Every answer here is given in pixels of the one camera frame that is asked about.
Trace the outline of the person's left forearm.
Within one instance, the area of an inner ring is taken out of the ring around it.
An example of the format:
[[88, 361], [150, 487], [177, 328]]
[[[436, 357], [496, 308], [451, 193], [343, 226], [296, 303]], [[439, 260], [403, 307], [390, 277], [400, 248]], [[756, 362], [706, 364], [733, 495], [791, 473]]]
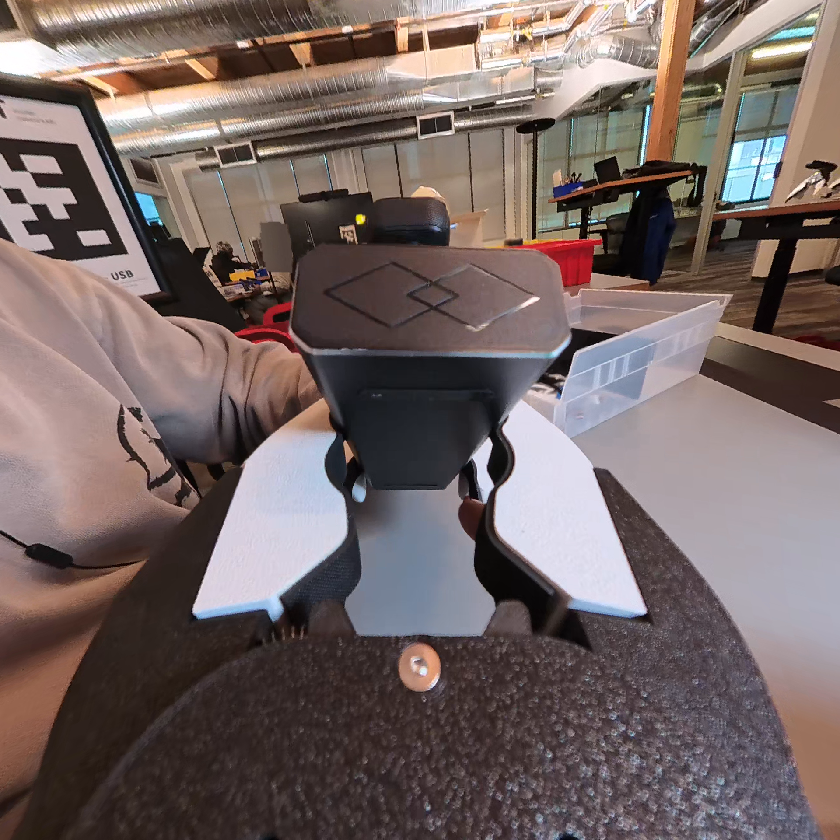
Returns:
[[201, 320], [165, 322], [142, 403], [179, 459], [242, 463], [322, 398], [300, 355], [282, 344], [250, 343]]

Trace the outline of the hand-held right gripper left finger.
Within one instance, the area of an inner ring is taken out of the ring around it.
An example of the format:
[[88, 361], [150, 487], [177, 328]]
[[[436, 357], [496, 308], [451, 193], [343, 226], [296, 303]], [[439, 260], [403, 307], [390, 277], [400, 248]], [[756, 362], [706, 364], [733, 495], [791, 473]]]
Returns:
[[344, 602], [361, 578], [346, 471], [328, 413], [299, 414], [259, 446], [241, 470], [194, 617], [264, 611], [275, 622]]

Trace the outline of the black usb hub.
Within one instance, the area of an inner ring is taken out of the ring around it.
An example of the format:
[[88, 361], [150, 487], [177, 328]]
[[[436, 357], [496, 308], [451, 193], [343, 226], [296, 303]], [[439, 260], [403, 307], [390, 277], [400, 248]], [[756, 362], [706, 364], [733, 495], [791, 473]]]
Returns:
[[290, 335], [376, 490], [447, 488], [571, 341], [532, 249], [320, 245]]

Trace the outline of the person in beige sweatshirt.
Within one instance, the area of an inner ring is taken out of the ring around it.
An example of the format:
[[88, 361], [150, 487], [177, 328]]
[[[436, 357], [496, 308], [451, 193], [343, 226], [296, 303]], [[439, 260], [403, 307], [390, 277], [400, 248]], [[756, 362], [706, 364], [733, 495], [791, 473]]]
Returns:
[[203, 463], [173, 456], [142, 403], [167, 318], [110, 280], [5, 240], [1, 292], [1, 800], [10, 838], [113, 599], [198, 502], [179, 461]]

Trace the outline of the wooden pillar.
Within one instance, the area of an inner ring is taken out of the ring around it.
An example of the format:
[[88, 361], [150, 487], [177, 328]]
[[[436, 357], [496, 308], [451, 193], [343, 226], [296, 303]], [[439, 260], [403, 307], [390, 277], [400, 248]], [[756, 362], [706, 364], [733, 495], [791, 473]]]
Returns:
[[646, 161], [673, 160], [695, 7], [694, 1], [665, 1], [663, 5]]

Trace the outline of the blue jacket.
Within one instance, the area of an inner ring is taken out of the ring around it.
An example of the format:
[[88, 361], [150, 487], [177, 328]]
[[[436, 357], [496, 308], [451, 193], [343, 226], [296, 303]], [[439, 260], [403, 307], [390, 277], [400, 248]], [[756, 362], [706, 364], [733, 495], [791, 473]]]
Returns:
[[676, 230], [674, 206], [666, 188], [643, 190], [633, 200], [619, 251], [622, 273], [650, 286], [665, 268]]

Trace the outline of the black framed marker sign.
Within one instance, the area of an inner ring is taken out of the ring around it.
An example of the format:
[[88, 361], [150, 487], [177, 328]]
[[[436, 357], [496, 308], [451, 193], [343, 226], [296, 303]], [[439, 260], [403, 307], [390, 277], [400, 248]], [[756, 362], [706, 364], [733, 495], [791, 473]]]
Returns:
[[175, 299], [129, 177], [83, 86], [1, 76], [1, 232], [147, 302]]

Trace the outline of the red plastic bin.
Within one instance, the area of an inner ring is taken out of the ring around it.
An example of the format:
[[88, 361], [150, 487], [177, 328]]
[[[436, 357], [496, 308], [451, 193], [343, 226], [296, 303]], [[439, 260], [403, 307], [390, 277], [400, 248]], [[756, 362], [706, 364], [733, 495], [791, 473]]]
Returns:
[[505, 245], [508, 249], [535, 250], [550, 258], [560, 268], [565, 287], [579, 287], [592, 281], [595, 249], [601, 238], [556, 239], [519, 245]]

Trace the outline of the silver air duct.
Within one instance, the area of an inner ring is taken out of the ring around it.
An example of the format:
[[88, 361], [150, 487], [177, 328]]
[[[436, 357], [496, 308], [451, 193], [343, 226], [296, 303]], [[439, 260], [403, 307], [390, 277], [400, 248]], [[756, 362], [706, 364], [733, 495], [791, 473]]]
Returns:
[[98, 109], [121, 154], [157, 155], [517, 101], [560, 78], [523, 56], [481, 65], [466, 45], [148, 91], [99, 100]]

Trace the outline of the wooden desk with black legs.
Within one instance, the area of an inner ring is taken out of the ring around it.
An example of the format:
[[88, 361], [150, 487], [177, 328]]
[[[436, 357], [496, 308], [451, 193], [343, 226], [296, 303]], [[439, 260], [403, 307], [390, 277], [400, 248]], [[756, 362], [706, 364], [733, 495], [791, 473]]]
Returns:
[[752, 322], [752, 331], [773, 331], [787, 288], [796, 247], [803, 239], [839, 239], [839, 201], [821, 199], [763, 209], [714, 213], [714, 221], [738, 221], [740, 240], [778, 243]]

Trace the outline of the black floor lamp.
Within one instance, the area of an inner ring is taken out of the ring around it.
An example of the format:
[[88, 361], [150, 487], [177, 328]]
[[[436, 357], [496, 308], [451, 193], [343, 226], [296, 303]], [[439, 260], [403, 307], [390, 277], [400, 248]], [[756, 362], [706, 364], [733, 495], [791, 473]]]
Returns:
[[553, 118], [536, 118], [529, 119], [516, 128], [519, 135], [529, 136], [531, 139], [531, 221], [529, 227], [531, 239], [536, 239], [538, 232], [539, 137], [541, 133], [550, 130], [554, 124], [555, 119]]

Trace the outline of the silver metal tool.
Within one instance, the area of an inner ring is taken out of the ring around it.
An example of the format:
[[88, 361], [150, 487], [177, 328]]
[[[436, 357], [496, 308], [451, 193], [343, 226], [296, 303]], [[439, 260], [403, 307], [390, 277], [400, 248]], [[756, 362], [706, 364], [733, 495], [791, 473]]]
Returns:
[[826, 200], [839, 196], [839, 175], [835, 175], [837, 164], [830, 161], [813, 160], [805, 165], [809, 175], [785, 198], [784, 203], [804, 200], [808, 196]]

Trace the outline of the red plastic tote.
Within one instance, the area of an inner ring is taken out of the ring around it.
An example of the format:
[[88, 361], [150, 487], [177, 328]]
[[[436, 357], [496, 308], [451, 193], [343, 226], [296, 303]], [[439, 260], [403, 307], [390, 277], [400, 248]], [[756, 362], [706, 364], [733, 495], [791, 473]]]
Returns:
[[252, 343], [279, 343], [290, 352], [298, 347], [290, 335], [291, 302], [277, 304], [264, 313], [262, 323], [237, 331], [235, 334]]

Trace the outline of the clear plastic bin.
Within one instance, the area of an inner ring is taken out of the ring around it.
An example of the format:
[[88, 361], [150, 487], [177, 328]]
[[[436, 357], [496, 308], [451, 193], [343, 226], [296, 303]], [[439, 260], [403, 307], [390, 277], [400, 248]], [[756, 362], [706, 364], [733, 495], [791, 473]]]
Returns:
[[583, 289], [564, 295], [572, 340], [553, 367], [559, 384], [525, 401], [570, 438], [700, 372], [732, 295]]

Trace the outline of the wooden standing desk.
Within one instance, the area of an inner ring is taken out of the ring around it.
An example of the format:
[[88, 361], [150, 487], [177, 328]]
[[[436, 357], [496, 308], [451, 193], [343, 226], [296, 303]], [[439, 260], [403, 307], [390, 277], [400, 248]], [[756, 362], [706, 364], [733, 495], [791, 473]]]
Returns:
[[579, 239], [588, 239], [592, 209], [605, 204], [617, 202], [621, 196], [641, 193], [662, 192], [678, 182], [688, 182], [694, 189], [690, 195], [694, 206], [698, 206], [705, 190], [708, 168], [701, 164], [688, 164], [687, 168], [677, 170], [668, 164], [663, 171], [654, 174], [624, 177], [616, 181], [592, 183], [589, 186], [577, 188], [561, 196], [553, 197], [549, 204], [555, 205], [557, 213], [571, 213], [579, 211]]

